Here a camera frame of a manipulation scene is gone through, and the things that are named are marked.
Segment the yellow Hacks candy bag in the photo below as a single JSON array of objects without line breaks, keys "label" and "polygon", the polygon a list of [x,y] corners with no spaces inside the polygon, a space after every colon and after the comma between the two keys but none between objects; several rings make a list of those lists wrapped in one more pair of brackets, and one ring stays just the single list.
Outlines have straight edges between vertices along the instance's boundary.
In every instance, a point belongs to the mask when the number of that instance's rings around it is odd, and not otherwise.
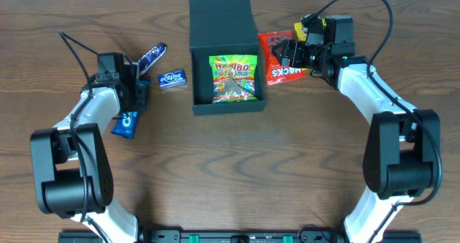
[{"label": "yellow Hacks candy bag", "polygon": [[297,22],[294,24],[294,29],[300,41],[309,44],[321,44],[323,42],[324,21],[322,19],[314,19],[306,25]]}]

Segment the red Hacks candy bag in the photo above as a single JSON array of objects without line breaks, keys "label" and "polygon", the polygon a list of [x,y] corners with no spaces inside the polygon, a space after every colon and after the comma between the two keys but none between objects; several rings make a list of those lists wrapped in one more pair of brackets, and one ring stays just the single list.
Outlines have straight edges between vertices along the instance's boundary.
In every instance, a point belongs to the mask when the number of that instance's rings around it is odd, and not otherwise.
[{"label": "red Hacks candy bag", "polygon": [[258,34],[259,43],[264,52],[266,80],[269,86],[306,77],[305,68],[282,66],[277,57],[272,54],[272,48],[275,45],[292,38],[293,32],[291,30]]}]

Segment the purple Dairy Milk bar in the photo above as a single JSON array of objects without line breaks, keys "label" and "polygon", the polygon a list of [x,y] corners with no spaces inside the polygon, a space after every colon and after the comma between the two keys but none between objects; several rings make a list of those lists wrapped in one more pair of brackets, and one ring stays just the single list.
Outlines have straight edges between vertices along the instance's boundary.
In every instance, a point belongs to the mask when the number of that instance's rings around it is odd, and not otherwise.
[{"label": "purple Dairy Milk bar", "polygon": [[160,42],[146,52],[138,61],[139,76],[144,75],[166,53],[167,45]]}]

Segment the blue Oreo cookie pack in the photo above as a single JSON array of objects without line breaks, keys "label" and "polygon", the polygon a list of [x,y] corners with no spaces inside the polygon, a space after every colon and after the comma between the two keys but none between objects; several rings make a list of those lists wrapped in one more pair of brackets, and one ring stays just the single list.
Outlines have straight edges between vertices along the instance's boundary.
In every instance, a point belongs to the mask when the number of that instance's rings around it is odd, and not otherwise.
[{"label": "blue Oreo cookie pack", "polygon": [[147,110],[148,88],[151,80],[137,81],[137,102],[133,111],[123,112],[116,118],[112,134],[133,139],[140,116]]}]

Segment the green Haribo worms bag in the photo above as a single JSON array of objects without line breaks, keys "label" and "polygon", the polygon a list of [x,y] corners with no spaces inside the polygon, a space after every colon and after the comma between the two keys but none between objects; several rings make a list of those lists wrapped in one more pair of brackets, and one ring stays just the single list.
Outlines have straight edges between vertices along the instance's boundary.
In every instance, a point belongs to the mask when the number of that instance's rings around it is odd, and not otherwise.
[{"label": "green Haribo worms bag", "polygon": [[256,55],[213,55],[213,104],[258,101],[255,88]]}]

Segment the blue Eclipse mint box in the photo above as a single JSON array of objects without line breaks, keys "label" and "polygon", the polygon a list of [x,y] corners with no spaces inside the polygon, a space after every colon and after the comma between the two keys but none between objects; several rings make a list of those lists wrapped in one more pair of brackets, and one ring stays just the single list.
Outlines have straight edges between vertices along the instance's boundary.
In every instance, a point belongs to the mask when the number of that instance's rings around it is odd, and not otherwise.
[{"label": "blue Eclipse mint box", "polygon": [[157,79],[161,89],[181,86],[187,83],[185,71],[183,69],[159,74]]}]

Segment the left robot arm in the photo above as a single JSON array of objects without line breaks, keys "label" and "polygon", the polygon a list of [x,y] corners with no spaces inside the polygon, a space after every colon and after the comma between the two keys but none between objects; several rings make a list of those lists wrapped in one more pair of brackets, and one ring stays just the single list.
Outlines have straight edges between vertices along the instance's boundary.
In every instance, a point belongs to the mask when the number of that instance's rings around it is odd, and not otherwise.
[{"label": "left robot arm", "polygon": [[110,121],[144,95],[138,68],[117,52],[97,55],[98,72],[62,121],[32,133],[30,148],[38,208],[80,222],[103,242],[148,242],[139,219],[114,198],[114,179],[102,136]]}]

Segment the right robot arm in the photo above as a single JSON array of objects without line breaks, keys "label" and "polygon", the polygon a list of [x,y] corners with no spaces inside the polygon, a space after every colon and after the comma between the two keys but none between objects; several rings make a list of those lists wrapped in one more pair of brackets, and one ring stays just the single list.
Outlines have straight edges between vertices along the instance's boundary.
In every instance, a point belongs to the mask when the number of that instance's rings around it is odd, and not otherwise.
[{"label": "right robot arm", "polygon": [[400,98],[372,61],[356,55],[350,16],[316,14],[301,19],[303,38],[290,31],[264,42],[272,83],[305,75],[347,97],[369,123],[362,172],[366,188],[330,242],[383,242],[400,209],[431,201],[441,184],[440,120]]}]

